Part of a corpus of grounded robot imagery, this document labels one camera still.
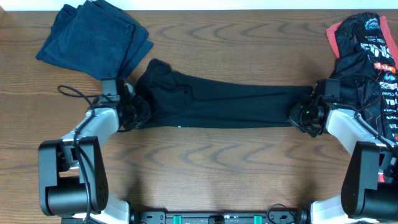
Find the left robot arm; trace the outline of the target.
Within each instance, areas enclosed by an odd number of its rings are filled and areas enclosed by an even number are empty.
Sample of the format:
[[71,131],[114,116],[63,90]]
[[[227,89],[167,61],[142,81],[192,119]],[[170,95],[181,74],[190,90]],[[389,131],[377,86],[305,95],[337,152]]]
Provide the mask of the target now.
[[88,108],[73,130],[38,148],[40,208],[62,223],[141,221],[129,202],[110,193],[101,150],[113,134],[137,129],[147,121],[149,104],[128,79],[105,79],[101,87],[99,95],[86,95],[59,85],[61,94],[84,99]]

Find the black t-shirt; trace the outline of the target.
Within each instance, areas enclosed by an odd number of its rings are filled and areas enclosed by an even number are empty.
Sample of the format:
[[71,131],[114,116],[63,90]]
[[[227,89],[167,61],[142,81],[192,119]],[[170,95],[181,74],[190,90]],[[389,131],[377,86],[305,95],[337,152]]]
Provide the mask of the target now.
[[153,59],[136,83],[148,101],[144,128],[289,127],[289,111],[312,93],[312,86],[263,86],[193,77]]

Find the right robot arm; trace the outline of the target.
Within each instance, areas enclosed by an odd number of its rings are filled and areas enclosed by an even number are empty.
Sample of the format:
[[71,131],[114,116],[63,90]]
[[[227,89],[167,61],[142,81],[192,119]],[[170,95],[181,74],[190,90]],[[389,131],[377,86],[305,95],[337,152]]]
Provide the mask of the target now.
[[351,159],[339,195],[312,202],[298,223],[397,221],[397,144],[378,134],[351,105],[322,95],[299,101],[290,123],[315,138],[334,136]]

